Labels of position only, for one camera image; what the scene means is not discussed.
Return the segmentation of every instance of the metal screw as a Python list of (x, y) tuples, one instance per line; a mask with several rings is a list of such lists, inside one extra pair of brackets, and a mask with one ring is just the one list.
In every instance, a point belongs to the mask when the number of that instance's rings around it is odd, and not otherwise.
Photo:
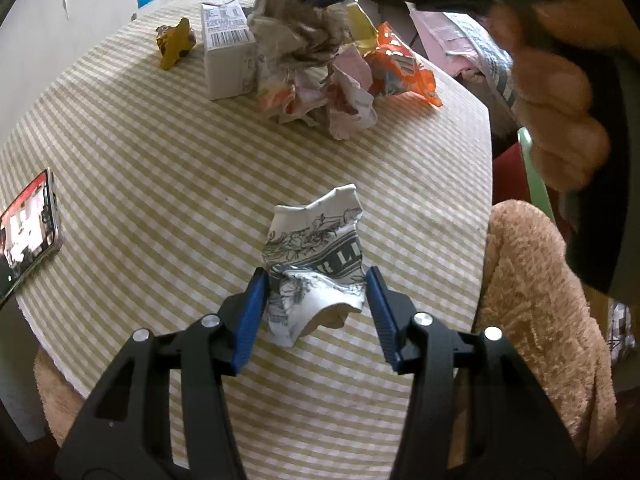
[(142, 343), (149, 339), (150, 333), (146, 328), (139, 328), (133, 333), (133, 341)]
[(201, 323), (205, 328), (215, 328), (220, 324), (220, 318), (215, 314), (207, 314), (202, 318)]
[(429, 326), (433, 323), (433, 317), (426, 312), (418, 312), (418, 314), (414, 316), (414, 323), (420, 326)]
[(497, 326), (488, 326), (484, 329), (484, 337), (491, 341), (498, 341), (502, 338), (502, 330)]

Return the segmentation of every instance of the checkered tablecloth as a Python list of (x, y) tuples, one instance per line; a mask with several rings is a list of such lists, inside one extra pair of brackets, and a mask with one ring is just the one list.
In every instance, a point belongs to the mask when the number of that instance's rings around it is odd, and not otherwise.
[[(209, 101), (202, 50), (165, 72), (156, 47), (159, 25), (187, 16), (199, 30), (200, 1), (212, 0), (179, 0), (89, 51), (0, 152), (4, 206), (43, 168), (56, 174), (65, 243), (18, 302), (73, 387), (87, 396), (136, 328), (181, 330), (243, 290), (275, 205), (351, 182), (365, 263), (468, 330), (491, 209), (484, 105), (434, 69), (442, 108), (414, 94), (383, 98), (375, 127), (338, 142), (265, 120), (253, 95)], [(291, 350), (270, 344), (263, 326), (242, 376), (225, 380), (249, 478), (386, 478), (410, 382), (385, 364), (368, 309)], [(178, 390), (174, 381), (183, 461)]]

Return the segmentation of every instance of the phone screen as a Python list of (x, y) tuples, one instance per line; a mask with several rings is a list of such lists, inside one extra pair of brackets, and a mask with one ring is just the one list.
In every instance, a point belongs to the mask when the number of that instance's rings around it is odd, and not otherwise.
[(0, 302), (55, 242), (47, 171), (18, 195), (0, 219)]

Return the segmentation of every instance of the green chair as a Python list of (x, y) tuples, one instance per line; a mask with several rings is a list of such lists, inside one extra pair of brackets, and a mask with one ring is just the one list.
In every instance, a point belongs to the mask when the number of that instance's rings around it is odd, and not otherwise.
[(553, 223), (556, 223), (554, 212), (551, 209), (549, 195), (546, 192), (545, 183), (542, 181), (542, 178), (531, 163), (532, 141), (526, 128), (518, 130), (518, 141), (520, 142), (524, 168), (527, 173), (527, 183), (529, 184), (529, 196), (531, 197), (531, 203), (546, 214)]

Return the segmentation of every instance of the white wall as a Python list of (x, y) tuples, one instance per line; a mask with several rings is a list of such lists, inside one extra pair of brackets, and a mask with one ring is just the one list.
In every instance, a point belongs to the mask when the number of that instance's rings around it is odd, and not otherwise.
[(0, 26), (0, 145), (47, 86), (78, 57), (125, 25), (136, 0), (17, 0)]

